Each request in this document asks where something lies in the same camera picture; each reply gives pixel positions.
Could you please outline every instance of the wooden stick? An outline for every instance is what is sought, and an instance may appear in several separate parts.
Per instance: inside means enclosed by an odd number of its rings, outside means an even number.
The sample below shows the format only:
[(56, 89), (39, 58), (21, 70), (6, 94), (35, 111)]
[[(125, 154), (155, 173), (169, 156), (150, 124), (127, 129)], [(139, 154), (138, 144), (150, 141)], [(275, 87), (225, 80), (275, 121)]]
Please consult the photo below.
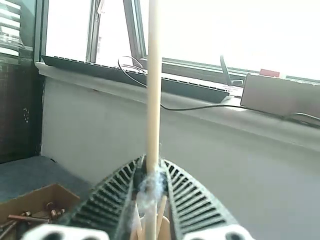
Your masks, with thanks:
[(158, 211), (158, 216), (156, 218), (156, 239), (158, 239), (158, 236), (159, 236), (161, 223), (162, 223), (162, 220), (164, 218), (166, 203), (167, 203), (167, 196), (164, 195), (162, 197), (162, 200), (161, 200), (161, 203), (160, 203), (160, 208), (159, 208), (159, 211)]
[[(159, 164), (160, 136), (160, 103), (161, 103), (161, 0), (149, 1), (149, 49), (147, 75), (147, 149), (146, 169), (149, 176), (154, 176)], [(157, 233), (157, 203), (150, 203), (145, 214), (145, 240), (156, 240)]]
[(140, 220), (140, 216), (139, 216), (137, 202), (135, 202), (130, 240), (134, 240), (136, 235), (138, 237), (137, 238), (138, 240), (142, 240), (142, 238), (143, 238), (142, 237), (142, 226), (141, 226), (141, 220)]
[(142, 240), (146, 240), (146, 216), (144, 216), (144, 218), (143, 218)]

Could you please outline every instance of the glass pane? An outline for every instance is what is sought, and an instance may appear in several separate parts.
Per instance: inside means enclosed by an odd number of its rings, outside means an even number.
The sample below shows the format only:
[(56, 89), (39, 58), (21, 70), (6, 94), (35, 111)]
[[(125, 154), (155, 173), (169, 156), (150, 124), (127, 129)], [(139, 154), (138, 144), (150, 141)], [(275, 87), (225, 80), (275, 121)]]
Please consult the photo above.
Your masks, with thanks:
[(0, 54), (34, 57), (36, 0), (0, 0)]
[(91, 0), (50, 0), (47, 56), (85, 61)]
[[(320, 79), (314, 0), (162, 0), (163, 57)], [(140, 0), (148, 47), (149, 0)]]
[[(131, 56), (124, 2), (106, 0), (100, 17), (96, 63), (115, 67), (121, 56)], [(132, 65), (129, 58), (121, 59), (121, 64)]]

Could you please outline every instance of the black cable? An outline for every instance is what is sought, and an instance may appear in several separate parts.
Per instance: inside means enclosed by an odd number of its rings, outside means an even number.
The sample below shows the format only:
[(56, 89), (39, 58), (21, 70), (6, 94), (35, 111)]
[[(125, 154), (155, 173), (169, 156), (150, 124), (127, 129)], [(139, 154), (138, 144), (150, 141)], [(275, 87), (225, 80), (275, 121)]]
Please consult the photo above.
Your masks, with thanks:
[(288, 115), (286, 115), (284, 117), (284, 119), (288, 119), (288, 118), (293, 117), (293, 116), (303, 116), (303, 117), (306, 117), (308, 119), (312, 119), (312, 120), (320, 122), (320, 118), (319, 117), (312, 116), (312, 115), (309, 115), (309, 114), (306, 114), (306, 113), (303, 113), (303, 112), (294, 112), (294, 113), (288, 114)]
[[(136, 60), (134, 57), (130, 57), (130, 56), (123, 56), (123, 57), (128, 57), (128, 58), (131, 58), (133, 60), (135, 60), (137, 63), (138, 60)], [(121, 71), (128, 77), (130, 78), (131, 80), (135, 81), (136, 83), (140, 84), (141, 86), (147, 88), (147, 85), (143, 84), (142, 82), (134, 79), (133, 77), (131, 77), (129, 74), (126, 73), (126, 71), (123, 69), (123, 67), (121, 66), (120, 64), (120, 58), (118, 59), (118, 66), (119, 68), (121, 69)], [(281, 118), (283, 120), (286, 120), (286, 119), (293, 119), (292, 116), (304, 116), (304, 117), (307, 117), (307, 118), (310, 118), (310, 119), (313, 119), (313, 120), (316, 120), (316, 121), (319, 121), (320, 122), (320, 118), (316, 117), (316, 116), (312, 116), (312, 115), (309, 115), (309, 114), (306, 114), (306, 113), (303, 113), (303, 112), (294, 112), (294, 113), (291, 113), (291, 114), (288, 114), (286, 116), (281, 116), (281, 115), (277, 115), (277, 114), (272, 114), (272, 113), (268, 113), (268, 112), (265, 112), (265, 111), (260, 111), (260, 110), (257, 110), (257, 109), (252, 109), (252, 108), (249, 108), (249, 107), (246, 107), (246, 106), (240, 106), (240, 105), (229, 105), (229, 104), (212, 104), (212, 105), (204, 105), (204, 106), (196, 106), (196, 107), (189, 107), (189, 108), (169, 108), (169, 107), (166, 107), (164, 106), (162, 103), (160, 104), (160, 106), (167, 110), (167, 111), (175, 111), (175, 112), (182, 112), (182, 111), (192, 111), (192, 110), (200, 110), (200, 109), (210, 109), (210, 108), (236, 108), (236, 109), (245, 109), (245, 110), (251, 110), (251, 111), (255, 111), (255, 112), (258, 112), (258, 113), (263, 113), (263, 114), (269, 114), (269, 115), (272, 115), (272, 116), (275, 116), (275, 117), (278, 117), (278, 118)]]

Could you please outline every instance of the cardboard box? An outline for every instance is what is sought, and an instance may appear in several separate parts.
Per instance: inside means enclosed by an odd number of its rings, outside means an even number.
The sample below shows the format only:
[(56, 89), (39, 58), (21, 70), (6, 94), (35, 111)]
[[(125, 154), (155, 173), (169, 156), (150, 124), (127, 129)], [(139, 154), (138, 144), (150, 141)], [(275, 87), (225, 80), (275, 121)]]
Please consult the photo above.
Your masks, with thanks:
[[(52, 184), (33, 190), (25, 195), (0, 203), (0, 225), (6, 223), (8, 215), (20, 215), (30, 211), (33, 217), (49, 217), (45, 211), (46, 205), (53, 202), (58, 209), (68, 211), (79, 202), (80, 198), (59, 184)], [(15, 240), (16, 233), (13, 230), (4, 240)]]
[[(280, 116), (303, 113), (320, 118), (320, 83), (248, 74), (241, 105)], [(292, 118), (320, 125), (305, 116)]]

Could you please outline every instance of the floor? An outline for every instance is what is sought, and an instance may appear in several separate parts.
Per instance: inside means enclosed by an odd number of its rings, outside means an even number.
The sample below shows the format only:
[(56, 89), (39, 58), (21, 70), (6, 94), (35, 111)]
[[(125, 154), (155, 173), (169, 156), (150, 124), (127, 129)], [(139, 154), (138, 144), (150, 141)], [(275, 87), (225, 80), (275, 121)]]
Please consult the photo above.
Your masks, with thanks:
[(0, 202), (50, 184), (60, 184), (78, 195), (88, 195), (92, 185), (44, 156), (0, 164)]

